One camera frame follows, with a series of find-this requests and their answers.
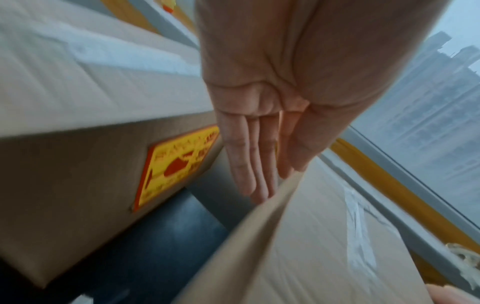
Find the dark floor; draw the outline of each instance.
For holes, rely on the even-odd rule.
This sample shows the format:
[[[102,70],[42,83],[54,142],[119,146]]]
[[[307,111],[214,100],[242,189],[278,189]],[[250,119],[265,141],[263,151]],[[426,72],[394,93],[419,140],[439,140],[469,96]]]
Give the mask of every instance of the dark floor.
[[[82,293],[95,304],[170,303],[227,235],[183,190],[45,290],[0,262],[0,303],[68,304]]]

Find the cardboard box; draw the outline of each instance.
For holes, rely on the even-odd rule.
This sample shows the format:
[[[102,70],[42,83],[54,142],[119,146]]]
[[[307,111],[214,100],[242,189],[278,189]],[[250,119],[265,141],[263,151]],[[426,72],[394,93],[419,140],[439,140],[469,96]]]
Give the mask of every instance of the cardboard box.
[[[432,300],[397,230],[315,159],[252,211],[175,303],[279,302]]]
[[[201,149],[181,137],[216,123],[196,50],[61,1],[4,0],[0,15],[0,255],[43,287],[205,171],[222,143],[215,128]]]

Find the hand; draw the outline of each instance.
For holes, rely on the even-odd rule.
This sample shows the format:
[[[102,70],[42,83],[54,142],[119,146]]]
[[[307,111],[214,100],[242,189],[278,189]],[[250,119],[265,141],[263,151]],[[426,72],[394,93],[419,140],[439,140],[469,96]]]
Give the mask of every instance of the hand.
[[[392,84],[448,0],[197,0],[203,78],[256,203]],[[278,141],[278,157],[275,144]]]
[[[426,286],[435,304],[480,304],[480,300],[463,290],[452,286]]]

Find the yellow label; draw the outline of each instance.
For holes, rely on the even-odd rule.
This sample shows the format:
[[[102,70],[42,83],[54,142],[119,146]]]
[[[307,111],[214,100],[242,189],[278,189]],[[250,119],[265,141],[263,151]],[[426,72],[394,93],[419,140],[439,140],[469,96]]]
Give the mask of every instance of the yellow label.
[[[211,126],[150,147],[134,210],[197,171],[219,133]]]

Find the finger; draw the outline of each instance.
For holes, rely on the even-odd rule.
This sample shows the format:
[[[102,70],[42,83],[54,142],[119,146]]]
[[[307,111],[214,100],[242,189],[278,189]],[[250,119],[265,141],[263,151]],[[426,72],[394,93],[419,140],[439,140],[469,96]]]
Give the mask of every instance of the finger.
[[[248,118],[248,135],[250,146],[250,163],[255,176],[256,188],[251,194],[250,198],[255,204],[261,204],[269,197],[269,190],[265,182],[264,173],[262,169],[262,160],[260,159],[260,120],[259,118]]]
[[[305,171],[310,161],[325,150],[371,103],[341,107],[309,105],[298,120],[287,145],[292,167]]]
[[[452,287],[452,286],[436,286],[427,284],[426,288],[431,299],[435,304],[479,304],[480,299],[473,295]]]
[[[299,120],[301,112],[287,112],[282,111],[280,113],[280,127],[278,136],[278,158],[277,169],[281,178],[288,178],[294,171],[287,157],[287,146],[290,135],[294,131],[295,125]]]
[[[278,186],[277,160],[275,144],[279,137],[279,115],[260,117],[260,136],[258,150],[260,152],[261,168],[268,189],[268,197],[275,194]]]
[[[243,115],[216,111],[220,133],[228,154],[230,170],[238,190],[251,195],[257,183],[250,162],[249,126]]]

